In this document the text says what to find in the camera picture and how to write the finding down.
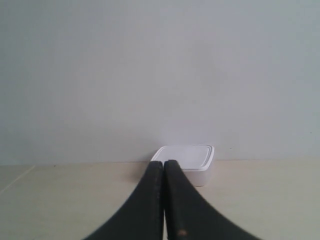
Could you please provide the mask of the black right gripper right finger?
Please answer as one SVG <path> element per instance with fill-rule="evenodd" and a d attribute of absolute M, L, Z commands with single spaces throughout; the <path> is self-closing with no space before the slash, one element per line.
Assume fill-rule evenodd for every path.
<path fill-rule="evenodd" d="M 195 189 L 176 160 L 164 163 L 164 211 L 169 240 L 257 240 Z"/>

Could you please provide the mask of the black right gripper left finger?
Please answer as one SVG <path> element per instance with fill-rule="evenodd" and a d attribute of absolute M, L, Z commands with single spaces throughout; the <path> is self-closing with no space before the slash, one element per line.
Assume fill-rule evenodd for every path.
<path fill-rule="evenodd" d="M 164 228 L 163 173 L 162 162 L 149 162 L 125 203 L 86 239 L 161 240 Z"/>

